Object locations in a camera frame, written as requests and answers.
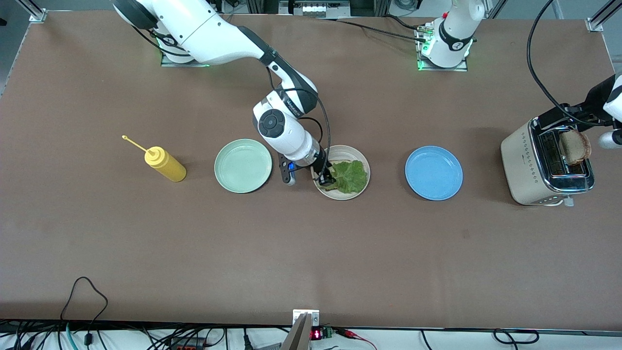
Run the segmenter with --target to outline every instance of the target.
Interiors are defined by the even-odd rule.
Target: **bottle nozzle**
[[[122,139],[124,139],[124,140],[126,140],[126,141],[128,141],[128,142],[130,142],[130,143],[131,143],[131,144],[133,144],[134,146],[136,146],[136,147],[138,147],[138,148],[142,149],[142,150],[143,150],[143,152],[145,152],[145,153],[149,153],[149,154],[151,154],[152,156],[154,155],[154,153],[153,153],[152,151],[149,151],[148,149],[145,149],[145,148],[144,148],[144,147],[142,147],[141,145],[139,145],[139,144],[137,144],[136,142],[134,142],[134,141],[130,140],[130,138],[128,138],[127,136],[122,135],[122,136],[121,136],[121,138],[122,138]]]

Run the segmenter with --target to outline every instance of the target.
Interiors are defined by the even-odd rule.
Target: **beige plate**
[[[369,184],[369,178],[371,177],[371,170],[369,169],[369,162],[362,153],[360,153],[356,148],[352,148],[350,146],[331,146],[330,152],[328,153],[328,160],[332,163],[339,163],[339,161],[361,161],[363,163],[363,169],[367,172],[367,183],[363,190],[359,193],[342,193],[338,189],[334,189],[332,191],[324,191],[317,181],[315,181],[315,187],[320,191],[324,196],[328,198],[336,199],[338,201],[347,201],[348,199],[352,199],[365,191],[367,185]],[[317,177],[315,171],[312,172],[314,177]]]

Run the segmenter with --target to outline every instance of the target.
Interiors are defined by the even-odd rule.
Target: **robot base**
[[[418,31],[414,32],[416,37],[424,37]],[[415,43],[415,48],[417,50],[417,70],[444,70],[448,72],[466,72],[468,70],[466,57],[462,59],[462,62],[460,62],[460,64],[455,67],[443,68],[433,64],[430,59],[421,54],[421,52],[424,50],[425,45],[427,45],[427,43],[425,42],[417,41]]]
[[[161,67],[209,67],[208,64],[198,63],[196,60],[192,60],[188,63],[175,63],[169,60],[166,55],[162,54],[162,60],[160,61]]]

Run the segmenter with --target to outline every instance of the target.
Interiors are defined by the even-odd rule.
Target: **bread slice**
[[[568,165],[577,165],[592,154],[590,140],[577,130],[570,130],[560,134],[559,148],[566,157]]]

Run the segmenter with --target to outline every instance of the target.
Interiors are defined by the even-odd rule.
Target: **plate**
[[[363,156],[363,154],[360,153],[356,148],[350,146],[343,146],[341,144],[331,146],[330,151],[328,152],[328,161],[334,163],[339,163],[339,161],[361,161],[363,163],[363,169],[367,173],[367,183],[365,184],[363,190],[359,193],[343,193],[338,189],[334,189],[332,191],[324,191],[320,184],[317,181],[314,181],[315,188],[317,188],[318,191],[320,191],[324,196],[336,199],[338,201],[347,201],[348,199],[358,197],[361,193],[363,193],[363,191],[365,191],[367,185],[369,184],[371,170],[369,168],[369,162],[367,161],[365,156]],[[315,173],[315,170],[313,170],[312,174],[313,177],[317,177],[317,173]]]
[[[214,162],[216,180],[226,190],[248,193],[260,188],[272,171],[268,149],[258,141],[241,139],[227,144]]]
[[[406,181],[421,197],[444,201],[460,190],[462,167],[450,151],[438,146],[424,146],[408,157]]]

